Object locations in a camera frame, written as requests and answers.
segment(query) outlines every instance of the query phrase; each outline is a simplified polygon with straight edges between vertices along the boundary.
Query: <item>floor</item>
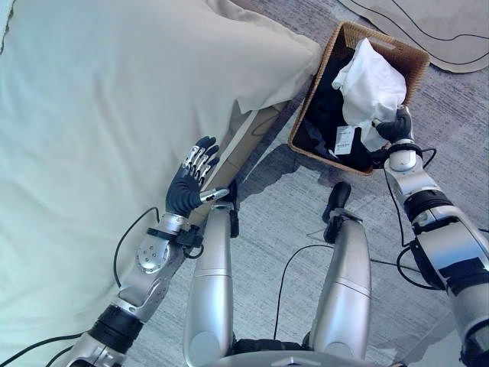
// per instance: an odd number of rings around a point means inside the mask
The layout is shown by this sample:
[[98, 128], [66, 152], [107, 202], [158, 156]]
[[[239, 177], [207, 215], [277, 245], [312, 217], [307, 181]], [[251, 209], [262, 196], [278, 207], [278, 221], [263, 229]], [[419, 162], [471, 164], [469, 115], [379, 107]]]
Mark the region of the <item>floor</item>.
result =
[[[333, 0], [252, 2], [267, 16], [321, 45], [341, 20], [366, 24]], [[450, 200], [482, 228], [489, 227], [488, 77], [487, 69], [452, 74], [430, 67], [410, 104], [416, 141], [423, 148], [438, 149], [427, 171]], [[293, 126], [290, 117], [303, 97], [302, 93], [283, 110], [238, 174], [241, 234], [232, 241], [234, 330], [238, 338], [273, 336], [283, 267], [299, 247], [322, 243], [321, 213], [336, 182], [346, 180], [352, 185], [348, 209], [364, 219], [371, 257], [394, 261], [400, 251], [397, 217], [382, 172], [359, 177], [287, 147]], [[404, 216], [403, 227], [406, 240], [411, 240]], [[279, 339], [300, 342], [309, 331], [331, 256], [332, 250], [327, 248], [309, 248], [294, 258], [283, 287]], [[413, 260], [406, 258], [405, 262], [412, 264]], [[176, 273], [165, 303], [129, 352], [127, 366], [184, 365], [181, 341], [192, 271], [193, 264], [187, 261]], [[409, 359], [416, 367], [433, 365], [423, 358], [431, 358], [430, 353], [434, 359], [441, 358], [444, 349], [437, 349], [436, 343], [447, 335], [448, 349], [459, 351], [458, 340], [451, 333], [430, 337], [450, 313], [442, 292], [406, 283], [389, 265], [372, 264], [371, 273], [366, 360], [389, 365]], [[457, 363], [452, 360], [444, 365]]]

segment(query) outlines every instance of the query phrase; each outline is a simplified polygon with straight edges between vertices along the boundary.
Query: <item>clothing tag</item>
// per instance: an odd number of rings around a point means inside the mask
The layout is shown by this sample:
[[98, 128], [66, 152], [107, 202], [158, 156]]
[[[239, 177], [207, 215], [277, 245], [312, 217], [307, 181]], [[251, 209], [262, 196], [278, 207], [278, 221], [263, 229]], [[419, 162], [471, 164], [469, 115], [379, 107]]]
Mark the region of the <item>clothing tag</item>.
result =
[[335, 155], [350, 154], [354, 136], [354, 126], [339, 126], [336, 130]]

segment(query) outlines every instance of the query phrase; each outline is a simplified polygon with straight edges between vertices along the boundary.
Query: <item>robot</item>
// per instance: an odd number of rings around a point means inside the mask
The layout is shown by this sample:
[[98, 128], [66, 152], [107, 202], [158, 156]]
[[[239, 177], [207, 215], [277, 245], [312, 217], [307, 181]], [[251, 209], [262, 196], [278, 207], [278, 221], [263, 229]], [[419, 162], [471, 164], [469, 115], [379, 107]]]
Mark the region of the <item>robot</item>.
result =
[[[489, 245], [467, 216], [423, 170], [410, 113], [400, 106], [395, 122], [374, 123], [391, 146], [376, 156], [416, 238], [408, 244], [424, 279], [446, 291], [468, 366], [489, 359]], [[200, 139], [167, 192], [166, 213], [139, 246], [118, 295], [59, 360], [57, 367], [117, 367], [143, 325], [160, 306], [170, 280], [186, 258], [197, 258], [186, 312], [183, 353], [189, 366], [373, 366], [363, 360], [371, 299], [367, 239], [361, 218], [345, 209], [350, 186], [337, 184], [323, 219], [335, 243], [313, 326], [303, 343], [235, 340], [230, 238], [238, 235], [235, 187], [200, 192], [217, 164], [215, 139]], [[203, 236], [188, 225], [192, 210], [214, 201]], [[191, 255], [200, 248], [198, 255]]]

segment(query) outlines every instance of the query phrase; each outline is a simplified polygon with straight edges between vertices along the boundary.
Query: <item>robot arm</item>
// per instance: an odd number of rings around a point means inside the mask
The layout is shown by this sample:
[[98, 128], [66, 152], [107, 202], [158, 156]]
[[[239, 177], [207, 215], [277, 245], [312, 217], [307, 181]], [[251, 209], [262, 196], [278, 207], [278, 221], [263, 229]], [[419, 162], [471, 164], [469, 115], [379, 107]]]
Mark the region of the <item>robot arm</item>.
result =
[[166, 199], [167, 212], [148, 228], [129, 275], [118, 295], [57, 366], [117, 367], [164, 299], [170, 280], [199, 239], [195, 226], [186, 231], [191, 211], [228, 194], [226, 188], [201, 193], [206, 175], [219, 159], [215, 138], [200, 139], [177, 171]]
[[398, 110], [396, 122], [377, 126], [392, 143], [384, 169], [412, 224], [416, 239], [409, 246], [424, 279], [449, 296], [461, 359], [480, 365], [489, 354], [489, 245], [423, 170], [410, 126], [407, 107]]

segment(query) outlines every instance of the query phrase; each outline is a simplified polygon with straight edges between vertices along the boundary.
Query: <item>white cloth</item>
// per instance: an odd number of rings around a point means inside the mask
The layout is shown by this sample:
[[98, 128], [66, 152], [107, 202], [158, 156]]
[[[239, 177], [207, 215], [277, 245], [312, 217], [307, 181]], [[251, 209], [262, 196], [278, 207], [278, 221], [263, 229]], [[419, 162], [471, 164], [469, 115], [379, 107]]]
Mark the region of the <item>white cloth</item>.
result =
[[394, 121], [397, 106], [406, 98], [406, 80], [378, 52], [367, 38], [358, 42], [351, 61], [332, 82], [343, 94], [343, 118], [361, 127], [361, 142], [369, 151], [382, 148], [383, 139], [372, 121]]
[[[118, 239], [148, 207], [164, 210], [191, 144], [221, 141], [236, 103], [291, 99], [321, 58], [316, 42], [227, 0], [14, 10], [0, 55], [0, 362], [90, 328], [115, 295]], [[153, 221], [126, 239], [119, 274]], [[65, 346], [17, 365], [44, 365]]]

